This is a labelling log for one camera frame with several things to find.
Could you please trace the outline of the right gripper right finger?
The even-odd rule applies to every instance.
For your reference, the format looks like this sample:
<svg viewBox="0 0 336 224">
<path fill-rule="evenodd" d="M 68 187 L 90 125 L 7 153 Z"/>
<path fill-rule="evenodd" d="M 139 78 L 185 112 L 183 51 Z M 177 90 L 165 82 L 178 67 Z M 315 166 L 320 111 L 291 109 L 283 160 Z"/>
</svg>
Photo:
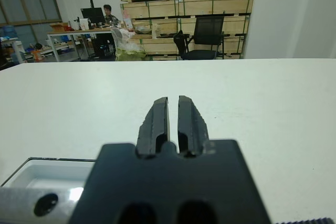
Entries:
<svg viewBox="0 0 336 224">
<path fill-rule="evenodd" d="M 180 154 L 196 157 L 202 154 L 204 142 L 209 140 L 207 125 L 193 100 L 181 95 L 178 100 L 178 143 Z"/>
</svg>

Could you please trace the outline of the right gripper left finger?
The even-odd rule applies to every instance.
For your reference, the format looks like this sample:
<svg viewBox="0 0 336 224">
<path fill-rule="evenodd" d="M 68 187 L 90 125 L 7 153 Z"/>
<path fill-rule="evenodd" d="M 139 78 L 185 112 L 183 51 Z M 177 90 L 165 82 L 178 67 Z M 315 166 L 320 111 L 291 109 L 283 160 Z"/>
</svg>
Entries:
<svg viewBox="0 0 336 224">
<path fill-rule="evenodd" d="M 151 158 L 161 152 L 162 146 L 170 141 L 168 98 L 153 102 L 142 125 L 136 144 L 136 154 L 140 158 Z"/>
</svg>

